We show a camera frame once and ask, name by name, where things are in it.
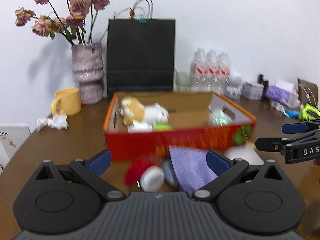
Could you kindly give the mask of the purple drawstring cloth pouch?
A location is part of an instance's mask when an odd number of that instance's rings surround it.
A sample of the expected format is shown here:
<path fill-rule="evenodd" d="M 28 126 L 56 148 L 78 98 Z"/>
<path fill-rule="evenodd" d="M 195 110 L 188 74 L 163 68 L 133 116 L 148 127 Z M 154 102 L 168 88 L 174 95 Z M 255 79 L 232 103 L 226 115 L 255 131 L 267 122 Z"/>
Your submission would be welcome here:
<path fill-rule="evenodd" d="M 170 159 L 180 190 L 189 197 L 217 178 L 207 165 L 207 152 L 198 148 L 169 146 Z"/>

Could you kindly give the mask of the red soft item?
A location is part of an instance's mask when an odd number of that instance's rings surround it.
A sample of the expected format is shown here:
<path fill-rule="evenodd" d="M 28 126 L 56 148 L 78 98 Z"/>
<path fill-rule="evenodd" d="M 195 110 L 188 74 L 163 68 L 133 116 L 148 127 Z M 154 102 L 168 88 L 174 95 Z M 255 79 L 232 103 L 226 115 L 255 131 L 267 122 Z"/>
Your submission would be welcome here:
<path fill-rule="evenodd" d="M 130 186 L 135 184 L 137 181 L 140 180 L 142 174 L 150 167 L 154 166 L 155 163 L 139 159 L 132 161 L 130 167 L 127 169 L 125 176 L 124 176 L 124 183 L 126 186 Z"/>

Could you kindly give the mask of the clear plastic bag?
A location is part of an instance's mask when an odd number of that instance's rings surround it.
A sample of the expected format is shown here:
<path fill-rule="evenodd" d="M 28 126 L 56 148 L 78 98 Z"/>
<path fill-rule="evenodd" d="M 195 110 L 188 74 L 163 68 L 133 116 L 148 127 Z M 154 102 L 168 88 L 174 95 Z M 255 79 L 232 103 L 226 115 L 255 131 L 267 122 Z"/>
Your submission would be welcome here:
<path fill-rule="evenodd" d="M 210 111 L 209 114 L 209 124 L 216 126 L 224 126 L 232 123 L 233 120 L 230 116 L 223 112 L 222 109 L 216 108 Z"/>

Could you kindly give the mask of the white tissue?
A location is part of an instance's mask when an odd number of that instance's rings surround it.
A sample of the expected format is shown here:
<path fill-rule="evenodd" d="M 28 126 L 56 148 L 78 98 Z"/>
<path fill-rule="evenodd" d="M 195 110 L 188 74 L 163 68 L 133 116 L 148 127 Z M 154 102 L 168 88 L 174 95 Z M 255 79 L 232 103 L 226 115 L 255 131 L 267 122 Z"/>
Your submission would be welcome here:
<path fill-rule="evenodd" d="M 144 121 L 133 120 L 132 124 L 127 127 L 128 132 L 152 132 L 153 126 Z"/>

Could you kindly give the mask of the white round container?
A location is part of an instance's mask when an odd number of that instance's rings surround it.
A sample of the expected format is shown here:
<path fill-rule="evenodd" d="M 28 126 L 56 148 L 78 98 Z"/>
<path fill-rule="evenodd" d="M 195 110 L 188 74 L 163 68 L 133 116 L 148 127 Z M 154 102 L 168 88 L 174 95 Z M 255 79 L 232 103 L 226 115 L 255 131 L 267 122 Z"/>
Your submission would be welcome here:
<path fill-rule="evenodd" d="M 156 166 L 147 168 L 140 178 L 140 188 L 145 192 L 156 192 L 164 184 L 165 176 L 163 170 Z"/>

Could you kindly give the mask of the white and yellow plush alpaca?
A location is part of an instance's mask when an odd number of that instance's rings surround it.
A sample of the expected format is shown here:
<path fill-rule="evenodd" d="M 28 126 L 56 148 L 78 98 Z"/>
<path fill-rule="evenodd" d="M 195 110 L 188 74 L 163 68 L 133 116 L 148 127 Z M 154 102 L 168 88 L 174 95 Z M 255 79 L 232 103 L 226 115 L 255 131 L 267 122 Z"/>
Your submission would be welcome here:
<path fill-rule="evenodd" d="M 155 124 L 161 122 L 167 124 L 169 112 L 159 103 L 143 105 L 137 98 L 125 97 L 120 102 L 120 114 L 125 126 L 130 126 L 134 121 Z"/>

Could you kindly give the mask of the green tissue pack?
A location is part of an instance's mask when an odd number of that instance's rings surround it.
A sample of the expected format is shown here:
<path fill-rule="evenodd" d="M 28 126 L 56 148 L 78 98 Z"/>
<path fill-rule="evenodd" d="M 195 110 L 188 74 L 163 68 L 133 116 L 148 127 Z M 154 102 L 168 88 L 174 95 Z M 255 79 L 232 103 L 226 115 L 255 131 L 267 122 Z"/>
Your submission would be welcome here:
<path fill-rule="evenodd" d="M 160 131 L 172 131 L 173 128 L 169 124 L 157 121 L 153 125 L 153 130 L 157 131 L 157 132 L 160 132 Z"/>

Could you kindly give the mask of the purple wet wipes pack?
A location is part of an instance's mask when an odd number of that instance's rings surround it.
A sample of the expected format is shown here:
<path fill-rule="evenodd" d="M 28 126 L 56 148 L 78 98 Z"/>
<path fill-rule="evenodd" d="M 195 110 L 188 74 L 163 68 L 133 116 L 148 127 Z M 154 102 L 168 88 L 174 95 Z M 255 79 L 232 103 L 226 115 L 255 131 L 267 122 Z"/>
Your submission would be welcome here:
<path fill-rule="evenodd" d="M 288 105 L 292 94 L 286 90 L 283 90 L 277 86 L 268 86 L 265 96 L 282 105 Z"/>

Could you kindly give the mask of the black small bottles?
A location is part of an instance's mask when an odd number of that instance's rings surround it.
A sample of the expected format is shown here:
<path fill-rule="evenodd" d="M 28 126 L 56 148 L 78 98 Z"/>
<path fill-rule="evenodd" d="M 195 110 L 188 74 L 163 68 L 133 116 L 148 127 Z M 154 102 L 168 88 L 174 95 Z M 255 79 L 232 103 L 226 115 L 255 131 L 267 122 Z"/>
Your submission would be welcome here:
<path fill-rule="evenodd" d="M 267 91 L 267 89 L 268 89 L 269 81 L 264 79 L 263 74 L 259 74 L 259 76 L 258 76 L 258 83 L 261 84 L 261 85 L 263 85 L 263 94 L 262 94 L 262 96 L 261 96 L 261 99 L 262 99 L 262 100 L 265 100 L 265 99 L 266 99 L 265 94 L 266 94 L 266 91 Z"/>

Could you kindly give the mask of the yellow ceramic mug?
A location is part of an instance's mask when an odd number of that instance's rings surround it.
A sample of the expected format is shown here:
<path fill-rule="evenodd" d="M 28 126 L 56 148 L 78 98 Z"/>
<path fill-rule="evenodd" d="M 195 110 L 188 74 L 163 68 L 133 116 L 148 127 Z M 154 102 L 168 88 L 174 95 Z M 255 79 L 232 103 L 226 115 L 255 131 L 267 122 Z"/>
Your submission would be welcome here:
<path fill-rule="evenodd" d="M 51 103 L 51 115 L 66 114 L 73 116 L 81 111 L 80 92 L 78 88 L 71 87 L 57 91 Z"/>

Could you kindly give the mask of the white paper box at edge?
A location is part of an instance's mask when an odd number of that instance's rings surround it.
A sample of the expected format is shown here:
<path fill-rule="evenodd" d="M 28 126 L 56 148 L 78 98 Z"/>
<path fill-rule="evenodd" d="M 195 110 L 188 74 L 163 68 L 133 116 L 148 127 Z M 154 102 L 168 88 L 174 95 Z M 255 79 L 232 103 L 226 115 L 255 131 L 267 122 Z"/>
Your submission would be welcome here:
<path fill-rule="evenodd" d="M 30 136 L 26 124 L 1 125 L 1 169 L 4 169 Z"/>

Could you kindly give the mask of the clear drinking glass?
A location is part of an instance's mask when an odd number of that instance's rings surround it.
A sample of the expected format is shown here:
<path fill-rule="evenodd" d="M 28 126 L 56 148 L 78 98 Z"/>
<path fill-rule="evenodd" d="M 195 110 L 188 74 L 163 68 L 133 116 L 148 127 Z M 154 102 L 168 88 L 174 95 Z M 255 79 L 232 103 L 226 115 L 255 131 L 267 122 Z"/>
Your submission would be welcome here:
<path fill-rule="evenodd" d="M 175 70 L 175 86 L 176 92 L 190 92 L 191 83 L 189 75 L 186 72 Z"/>

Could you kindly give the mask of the left water bottle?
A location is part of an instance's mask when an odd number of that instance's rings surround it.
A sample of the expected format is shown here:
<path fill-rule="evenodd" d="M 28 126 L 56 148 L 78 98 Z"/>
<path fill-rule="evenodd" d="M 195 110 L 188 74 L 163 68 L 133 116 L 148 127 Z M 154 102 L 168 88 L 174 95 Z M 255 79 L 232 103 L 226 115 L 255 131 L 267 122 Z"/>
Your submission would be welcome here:
<path fill-rule="evenodd" d="M 203 48 L 198 48 L 190 67 L 191 90 L 199 92 L 203 90 L 204 78 L 207 73 L 207 58 Z"/>

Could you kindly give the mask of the black paper shopping bag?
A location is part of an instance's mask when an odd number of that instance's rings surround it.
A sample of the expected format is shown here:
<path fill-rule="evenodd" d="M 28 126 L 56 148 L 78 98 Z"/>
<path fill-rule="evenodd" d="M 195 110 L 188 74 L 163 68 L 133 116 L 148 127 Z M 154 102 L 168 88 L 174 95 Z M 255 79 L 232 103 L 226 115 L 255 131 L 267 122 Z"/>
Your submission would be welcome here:
<path fill-rule="evenodd" d="M 108 22 L 106 89 L 116 92 L 171 91 L 174 86 L 176 21 L 153 18 L 153 1 L 137 0 L 129 18 Z M 147 23 L 139 23 L 141 17 Z"/>

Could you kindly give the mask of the teal binder clip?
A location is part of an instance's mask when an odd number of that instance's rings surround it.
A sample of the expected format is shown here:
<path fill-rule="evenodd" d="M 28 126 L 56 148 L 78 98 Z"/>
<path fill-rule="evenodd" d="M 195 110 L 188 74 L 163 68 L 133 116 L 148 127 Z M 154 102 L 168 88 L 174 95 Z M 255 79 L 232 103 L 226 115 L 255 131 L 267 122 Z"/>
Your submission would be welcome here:
<path fill-rule="evenodd" d="M 147 23 L 147 21 L 148 21 L 148 19 L 145 18 L 145 17 L 141 17 L 141 18 L 138 20 L 139 23 Z"/>

